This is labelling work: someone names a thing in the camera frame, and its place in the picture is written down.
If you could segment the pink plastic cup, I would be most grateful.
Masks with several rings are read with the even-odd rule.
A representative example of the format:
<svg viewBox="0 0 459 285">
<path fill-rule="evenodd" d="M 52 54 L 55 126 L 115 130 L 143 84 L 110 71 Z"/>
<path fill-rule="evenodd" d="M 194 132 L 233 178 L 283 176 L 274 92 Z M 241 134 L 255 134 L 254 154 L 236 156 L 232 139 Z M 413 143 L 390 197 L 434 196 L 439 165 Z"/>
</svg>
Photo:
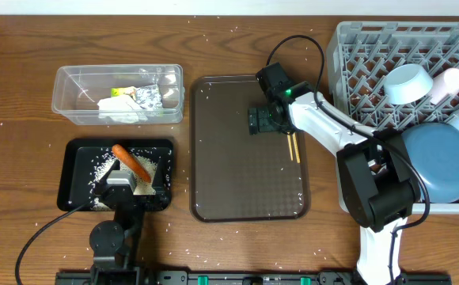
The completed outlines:
<svg viewBox="0 0 459 285">
<path fill-rule="evenodd" d="M 449 68 L 433 79 L 433 85 L 427 96 L 430 103 L 437 105 L 446 97 L 459 93 L 459 69 Z"/>
</svg>

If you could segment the silver foil snack wrapper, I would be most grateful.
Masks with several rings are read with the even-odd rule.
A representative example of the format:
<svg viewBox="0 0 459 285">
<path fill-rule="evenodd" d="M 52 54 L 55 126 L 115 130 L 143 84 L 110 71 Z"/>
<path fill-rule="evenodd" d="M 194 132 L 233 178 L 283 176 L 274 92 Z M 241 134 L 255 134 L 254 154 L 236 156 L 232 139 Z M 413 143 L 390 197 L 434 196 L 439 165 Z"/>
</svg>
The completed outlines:
<svg viewBox="0 0 459 285">
<path fill-rule="evenodd" d="M 155 112 L 163 109 L 158 85 L 112 88 L 111 98 L 116 98 L 119 103 L 123 103 L 131 110 Z"/>
</svg>

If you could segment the light blue bowl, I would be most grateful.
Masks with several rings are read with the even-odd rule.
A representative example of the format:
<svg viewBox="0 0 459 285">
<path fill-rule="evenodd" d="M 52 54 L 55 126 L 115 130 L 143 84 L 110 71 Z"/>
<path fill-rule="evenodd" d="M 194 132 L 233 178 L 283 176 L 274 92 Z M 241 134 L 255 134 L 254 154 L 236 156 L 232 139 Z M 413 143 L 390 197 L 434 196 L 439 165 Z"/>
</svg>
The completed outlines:
<svg viewBox="0 0 459 285">
<path fill-rule="evenodd" d="M 404 64 L 390 71 L 384 78 L 384 93 L 391 105 L 405 105 L 428 94 L 433 78 L 419 64 Z"/>
</svg>

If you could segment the white tissue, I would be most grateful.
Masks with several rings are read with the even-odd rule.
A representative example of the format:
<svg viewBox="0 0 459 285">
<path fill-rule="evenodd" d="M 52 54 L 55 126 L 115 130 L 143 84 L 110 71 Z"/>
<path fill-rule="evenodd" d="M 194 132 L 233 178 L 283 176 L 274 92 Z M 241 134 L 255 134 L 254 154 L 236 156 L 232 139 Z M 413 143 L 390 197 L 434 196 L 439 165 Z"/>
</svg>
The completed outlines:
<svg viewBox="0 0 459 285">
<path fill-rule="evenodd" d="M 114 124 L 137 124 L 148 120 L 135 100 L 128 95 L 99 100 L 98 118 L 111 120 Z"/>
</svg>

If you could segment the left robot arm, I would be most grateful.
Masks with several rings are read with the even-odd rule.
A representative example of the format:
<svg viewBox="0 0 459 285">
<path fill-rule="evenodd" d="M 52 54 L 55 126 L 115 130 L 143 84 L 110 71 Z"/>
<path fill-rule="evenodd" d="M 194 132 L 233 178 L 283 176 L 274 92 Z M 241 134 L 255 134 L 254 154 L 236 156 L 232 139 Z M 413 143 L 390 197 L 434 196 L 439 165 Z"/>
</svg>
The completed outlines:
<svg viewBox="0 0 459 285">
<path fill-rule="evenodd" d="M 96 181 L 95 197 L 114 211 L 114 218 L 97 224 L 89 235 L 93 250 L 91 284 L 148 284 L 153 276 L 135 263 L 146 212 L 162 211 L 172 199 L 168 183 L 169 167 L 157 162 L 152 178 L 154 195 L 134 194 L 136 179 L 115 161 Z"/>
</svg>

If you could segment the pile of rice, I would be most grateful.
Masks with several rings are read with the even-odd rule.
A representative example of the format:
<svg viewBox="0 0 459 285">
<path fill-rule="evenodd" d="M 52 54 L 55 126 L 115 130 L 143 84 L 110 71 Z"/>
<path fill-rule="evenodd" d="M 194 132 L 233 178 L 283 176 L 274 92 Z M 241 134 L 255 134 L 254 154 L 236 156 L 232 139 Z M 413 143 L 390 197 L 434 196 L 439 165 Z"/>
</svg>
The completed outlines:
<svg viewBox="0 0 459 285">
<path fill-rule="evenodd" d="M 149 158 L 145 158 L 140 155 L 132 154 L 132 156 L 140 163 L 140 165 L 148 172 L 148 174 L 152 177 L 157 170 L 157 163 L 151 161 Z M 89 186 L 91 186 L 91 190 L 89 191 L 90 194 L 95 193 L 96 183 L 101 180 L 101 178 L 110 170 L 114 162 L 117 158 L 114 155 L 105 154 L 103 156 L 104 161 L 102 163 L 97 163 L 95 167 L 95 171 L 93 173 L 94 178 L 89 182 Z M 138 177 L 136 174 L 134 175 L 135 179 L 137 180 L 137 186 L 134 190 L 135 196 L 143 196 L 143 195 L 155 195 L 156 191 L 152 187 L 152 183 L 145 182 L 142 178 Z M 110 208 L 105 206 L 103 203 L 99 201 L 98 198 L 94 199 L 93 206 L 91 207 L 92 210 L 95 211 L 109 211 Z"/>
</svg>

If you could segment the orange carrot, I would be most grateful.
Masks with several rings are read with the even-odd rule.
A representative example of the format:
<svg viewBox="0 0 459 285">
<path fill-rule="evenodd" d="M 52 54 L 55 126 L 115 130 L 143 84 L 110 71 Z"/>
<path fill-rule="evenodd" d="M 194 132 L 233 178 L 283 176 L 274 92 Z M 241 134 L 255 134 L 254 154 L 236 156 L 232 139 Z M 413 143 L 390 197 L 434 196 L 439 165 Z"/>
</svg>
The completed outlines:
<svg viewBox="0 0 459 285">
<path fill-rule="evenodd" d="M 147 183 L 152 182 L 151 176 L 123 146 L 116 144 L 112 147 L 112 152 L 118 160 L 127 166 L 132 172 Z"/>
</svg>

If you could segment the dark blue plate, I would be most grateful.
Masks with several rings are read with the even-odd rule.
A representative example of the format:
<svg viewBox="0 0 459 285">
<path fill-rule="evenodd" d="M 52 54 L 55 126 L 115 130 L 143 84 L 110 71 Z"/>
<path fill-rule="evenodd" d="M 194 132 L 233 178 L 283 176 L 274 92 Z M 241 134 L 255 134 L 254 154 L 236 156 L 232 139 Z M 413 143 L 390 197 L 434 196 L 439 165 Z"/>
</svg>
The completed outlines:
<svg viewBox="0 0 459 285">
<path fill-rule="evenodd" d="M 445 123 L 425 123 L 407 129 L 402 138 L 430 201 L 459 200 L 459 130 Z"/>
</svg>

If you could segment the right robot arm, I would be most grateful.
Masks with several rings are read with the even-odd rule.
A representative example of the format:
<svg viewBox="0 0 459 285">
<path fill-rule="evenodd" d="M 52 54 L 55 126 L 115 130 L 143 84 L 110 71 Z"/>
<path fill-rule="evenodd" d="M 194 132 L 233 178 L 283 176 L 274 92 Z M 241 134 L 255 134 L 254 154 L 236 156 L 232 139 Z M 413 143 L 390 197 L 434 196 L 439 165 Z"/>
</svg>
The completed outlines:
<svg viewBox="0 0 459 285">
<path fill-rule="evenodd" d="M 303 131 L 334 155 L 342 204 L 360 226 L 357 273 L 365 284 L 398 283 L 400 236 L 421 196 L 401 134 L 361 125 L 308 82 L 290 79 L 279 63 L 256 79 L 267 104 L 249 109 L 250 134 Z"/>
</svg>

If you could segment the wooden chopstick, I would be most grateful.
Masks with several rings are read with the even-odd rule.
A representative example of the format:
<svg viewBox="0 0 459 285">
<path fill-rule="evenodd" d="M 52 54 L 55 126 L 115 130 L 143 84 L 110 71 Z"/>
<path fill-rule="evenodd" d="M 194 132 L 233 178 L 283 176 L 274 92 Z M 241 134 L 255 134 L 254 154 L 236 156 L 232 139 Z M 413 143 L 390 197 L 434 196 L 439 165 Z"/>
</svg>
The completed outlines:
<svg viewBox="0 0 459 285">
<path fill-rule="evenodd" d="M 298 149 L 297 134 L 293 133 L 291 135 L 291 139 L 292 139 L 292 149 L 294 150 L 296 162 L 298 164 L 300 164 L 301 163 L 301 159 L 300 159 L 300 153 L 299 153 L 299 149 Z"/>
<path fill-rule="evenodd" d="M 293 161 L 294 160 L 294 154 L 293 154 L 292 138 L 291 138 L 290 134 L 287 135 L 287 142 L 288 142 L 288 149 L 289 149 L 289 153 L 290 153 L 290 160 Z"/>
</svg>

